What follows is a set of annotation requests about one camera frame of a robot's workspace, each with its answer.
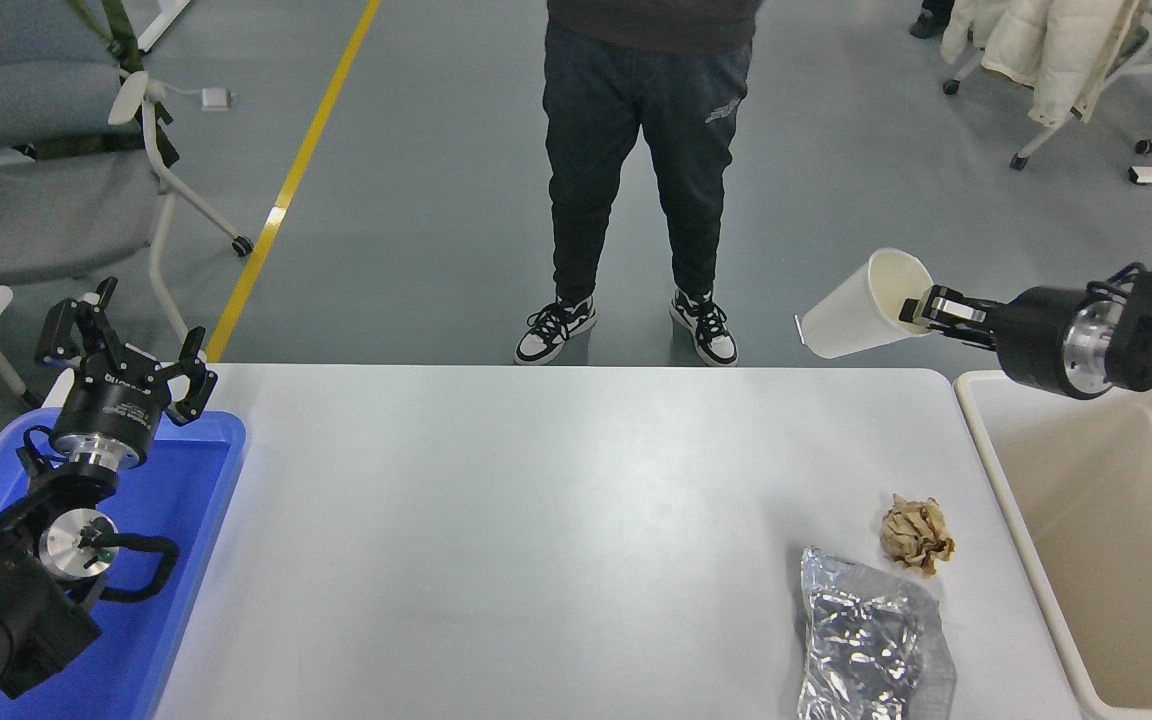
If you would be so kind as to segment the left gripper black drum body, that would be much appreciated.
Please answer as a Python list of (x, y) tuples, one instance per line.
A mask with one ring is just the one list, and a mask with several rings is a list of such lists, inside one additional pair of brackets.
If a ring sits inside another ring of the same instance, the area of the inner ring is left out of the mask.
[(51, 447), (74, 457), (93, 445), (108, 452), (119, 445), (123, 458), (146, 458), (170, 400), (166, 382), (147, 379), (161, 367), (160, 361), (127, 361), (124, 369), (76, 361), (76, 378), (50, 430)]

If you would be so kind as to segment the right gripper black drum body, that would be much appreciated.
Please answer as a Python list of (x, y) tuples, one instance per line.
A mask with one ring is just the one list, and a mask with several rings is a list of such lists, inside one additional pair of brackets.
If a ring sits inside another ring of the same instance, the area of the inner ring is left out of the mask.
[(1064, 341), (1087, 291), (1034, 287), (998, 306), (998, 364), (1011, 381), (1079, 395), (1064, 363)]

